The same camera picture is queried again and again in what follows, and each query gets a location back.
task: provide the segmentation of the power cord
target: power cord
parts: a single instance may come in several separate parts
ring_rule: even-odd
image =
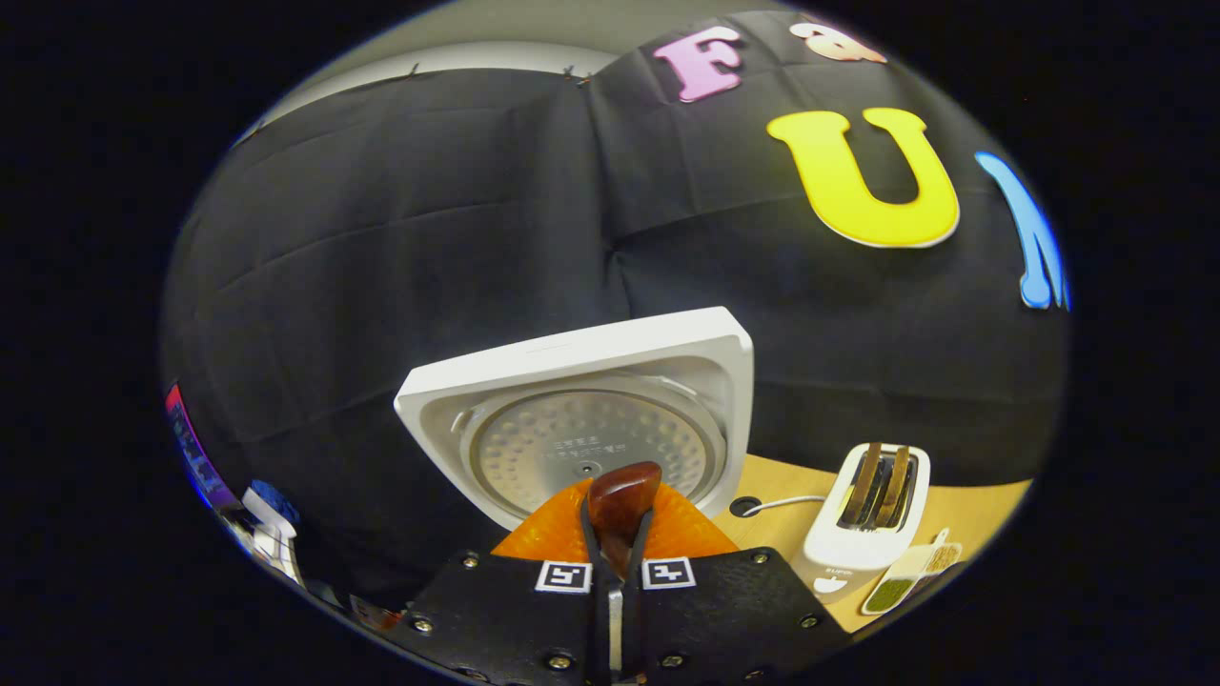
[[[789,505],[792,503],[821,502],[825,499],[826,496],[797,496],[795,498],[784,498],[782,500],[775,500],[773,503],[762,503],[760,505],[754,505],[753,508],[742,513],[742,516],[750,516],[752,514],[759,510],[765,510],[767,508],[778,508],[780,505]]]

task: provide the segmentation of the metal inner lid plate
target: metal inner lid plate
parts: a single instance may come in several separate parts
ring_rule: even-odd
[[[470,427],[471,469],[521,516],[589,477],[630,464],[661,465],[662,481],[691,500],[711,486],[716,454],[698,419],[616,391],[567,391],[517,400]]]

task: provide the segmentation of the wooden table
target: wooden table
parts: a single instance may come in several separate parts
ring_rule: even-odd
[[[742,481],[736,498],[752,496],[762,503],[794,496],[825,496],[834,483],[836,472],[791,465],[745,455]],[[936,535],[949,527],[946,543],[961,543],[960,561],[969,560],[996,535],[1021,502],[1030,480],[1002,486],[928,488],[924,518],[915,532],[913,546],[931,543]],[[786,560],[800,551],[809,529],[814,525],[821,503],[793,503],[759,511],[752,518],[734,516],[728,510],[712,521],[741,548],[769,546]],[[877,572],[853,593],[826,605],[844,631],[856,631],[884,615],[860,614],[860,605],[877,585],[886,570]]]

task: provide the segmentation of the letter cutout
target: letter cutout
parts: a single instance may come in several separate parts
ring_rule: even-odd
[[[927,126],[905,110],[870,107],[869,123],[893,135],[906,157],[919,197],[882,203],[872,197],[843,134],[852,127],[838,112],[797,112],[771,120],[766,131],[788,144],[814,212],[834,233],[872,248],[928,248],[958,227],[953,182],[924,135]]]
[[[722,43],[723,40],[738,39],[741,39],[741,34],[736,31],[716,26],[658,48],[653,56],[667,61],[673,67],[673,72],[678,74],[678,81],[682,82],[678,99],[683,103],[694,103],[734,88],[742,82],[742,77],[734,73],[722,73],[712,66],[714,62],[730,67],[742,63],[742,56],[727,43]],[[708,49],[700,50],[700,43],[708,43]]]
[[[828,26],[800,23],[792,24],[788,31],[797,38],[805,39],[805,46],[822,57],[853,62],[856,60],[869,60],[870,62],[887,63],[881,52],[865,48],[850,35],[836,31]]]
[[[1059,247],[1050,233],[1046,217],[1033,204],[1028,190],[1016,178],[1013,170],[1003,160],[991,153],[975,153],[975,160],[989,173],[1013,210],[1016,222],[1016,234],[1021,238],[1021,253],[1025,256],[1025,275],[1021,276],[1021,300],[1030,308],[1044,310],[1050,306],[1050,294],[1054,292],[1055,305],[1071,310],[1068,299],[1068,280],[1064,278],[1063,264],[1059,261]]]

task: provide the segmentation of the label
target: label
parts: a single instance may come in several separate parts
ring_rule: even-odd
[[[644,560],[643,572],[645,591],[688,588],[695,585],[694,570],[691,569],[691,558]]]
[[[378,608],[357,596],[349,594],[348,598],[351,601],[351,612],[360,620],[360,624],[373,631],[389,631],[403,619],[401,614]]]
[[[178,438],[178,447],[182,448],[182,454],[187,459],[187,471],[204,503],[217,510],[240,508],[242,503],[221,481],[216,468],[212,466],[211,460],[200,447],[199,437],[195,436],[195,428],[190,425],[190,417],[187,416],[187,406],[182,402],[182,391],[178,389],[177,383],[173,385],[165,399],[165,411],[170,417],[173,433]]]
[[[593,587],[593,564],[545,560],[534,591],[543,593],[588,593]]]

